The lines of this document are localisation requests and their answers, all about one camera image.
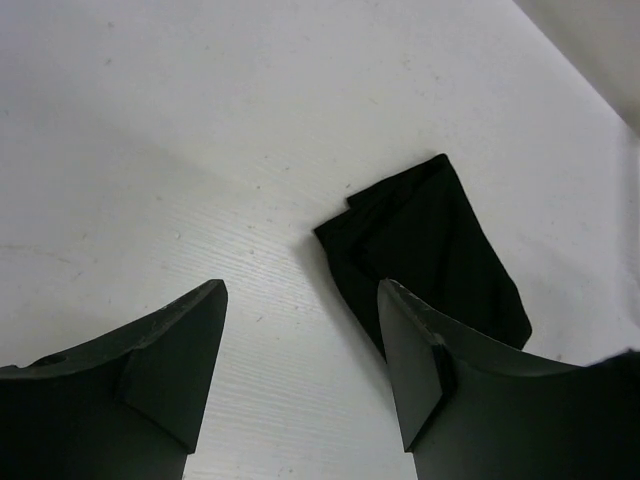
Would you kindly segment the black tank top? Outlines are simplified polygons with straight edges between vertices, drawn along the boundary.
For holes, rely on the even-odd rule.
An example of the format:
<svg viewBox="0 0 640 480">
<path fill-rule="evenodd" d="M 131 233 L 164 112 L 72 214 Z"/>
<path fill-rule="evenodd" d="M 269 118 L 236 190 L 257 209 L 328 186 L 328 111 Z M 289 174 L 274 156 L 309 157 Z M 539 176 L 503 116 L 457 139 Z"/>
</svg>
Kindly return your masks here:
<svg viewBox="0 0 640 480">
<path fill-rule="evenodd" d="M 347 306 L 384 349 L 377 291 L 392 279 L 436 310 L 513 348 L 532 326 L 449 158 L 439 154 L 347 199 L 314 234 Z"/>
</svg>

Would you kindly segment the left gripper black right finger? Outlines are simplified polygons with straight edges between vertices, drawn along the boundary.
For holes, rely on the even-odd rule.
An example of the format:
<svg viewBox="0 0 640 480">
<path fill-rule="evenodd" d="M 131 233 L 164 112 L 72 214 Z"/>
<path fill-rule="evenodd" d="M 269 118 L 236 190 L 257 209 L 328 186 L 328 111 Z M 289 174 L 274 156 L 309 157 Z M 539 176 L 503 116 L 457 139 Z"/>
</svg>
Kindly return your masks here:
<svg viewBox="0 0 640 480">
<path fill-rule="evenodd" d="M 378 309 L 404 448 L 421 479 L 635 479 L 639 355 L 588 366 L 512 348 L 399 283 Z"/>
</svg>

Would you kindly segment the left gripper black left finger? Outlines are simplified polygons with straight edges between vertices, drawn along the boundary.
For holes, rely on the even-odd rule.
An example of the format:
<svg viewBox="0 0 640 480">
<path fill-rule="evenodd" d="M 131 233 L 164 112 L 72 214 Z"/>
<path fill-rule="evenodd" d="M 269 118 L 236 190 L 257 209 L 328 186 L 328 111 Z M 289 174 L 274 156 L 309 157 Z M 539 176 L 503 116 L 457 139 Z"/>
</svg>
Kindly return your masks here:
<svg viewBox="0 0 640 480">
<path fill-rule="evenodd" d="M 197 447 L 228 293 L 209 280 L 165 307 L 1 370 L 5 479 L 179 479 Z"/>
</svg>

